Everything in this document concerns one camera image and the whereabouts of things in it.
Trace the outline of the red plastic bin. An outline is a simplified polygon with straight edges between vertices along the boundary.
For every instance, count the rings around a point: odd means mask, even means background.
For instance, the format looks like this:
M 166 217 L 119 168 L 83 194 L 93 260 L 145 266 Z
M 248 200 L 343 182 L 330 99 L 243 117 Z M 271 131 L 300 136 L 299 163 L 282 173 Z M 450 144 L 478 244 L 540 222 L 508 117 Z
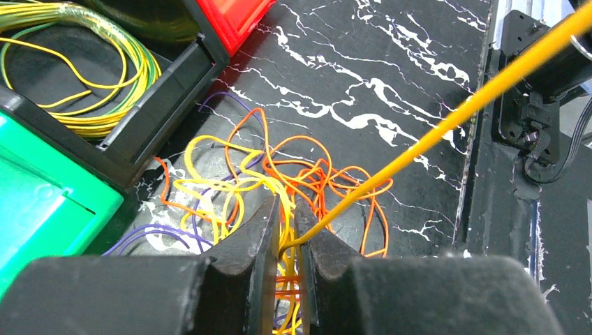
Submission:
M 196 3 L 233 57 L 275 0 L 197 0 Z

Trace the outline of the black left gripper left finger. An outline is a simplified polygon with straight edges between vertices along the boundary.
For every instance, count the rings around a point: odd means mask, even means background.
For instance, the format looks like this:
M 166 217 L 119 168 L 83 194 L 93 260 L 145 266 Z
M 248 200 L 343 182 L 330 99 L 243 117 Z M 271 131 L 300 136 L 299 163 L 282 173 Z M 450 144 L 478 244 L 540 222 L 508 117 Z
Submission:
M 2 334 L 271 334 L 279 198 L 202 255 L 30 262 L 1 300 Z

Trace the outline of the black plastic bin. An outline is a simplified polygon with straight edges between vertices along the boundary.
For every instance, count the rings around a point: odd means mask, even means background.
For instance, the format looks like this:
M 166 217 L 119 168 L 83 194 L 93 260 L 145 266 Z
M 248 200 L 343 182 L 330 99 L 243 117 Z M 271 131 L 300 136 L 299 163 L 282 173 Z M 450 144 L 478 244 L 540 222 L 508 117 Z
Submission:
M 1 2 L 1 112 L 115 189 L 228 59 L 196 1 Z

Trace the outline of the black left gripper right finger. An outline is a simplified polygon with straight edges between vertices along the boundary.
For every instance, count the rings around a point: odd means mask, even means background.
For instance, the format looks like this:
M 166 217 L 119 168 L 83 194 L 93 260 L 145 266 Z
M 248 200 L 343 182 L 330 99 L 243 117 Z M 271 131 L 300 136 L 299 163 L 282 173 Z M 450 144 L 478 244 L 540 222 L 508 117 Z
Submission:
M 328 230 L 300 247 L 306 334 L 561 334 L 520 263 L 366 258 Z

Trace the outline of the green plastic bin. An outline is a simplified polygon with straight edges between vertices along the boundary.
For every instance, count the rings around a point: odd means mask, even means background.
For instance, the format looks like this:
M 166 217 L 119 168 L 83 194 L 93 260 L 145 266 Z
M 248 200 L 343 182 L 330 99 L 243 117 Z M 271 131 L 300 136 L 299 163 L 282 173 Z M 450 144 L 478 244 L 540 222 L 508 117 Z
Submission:
M 80 255 L 122 194 L 1 113 L 1 292 L 33 260 Z

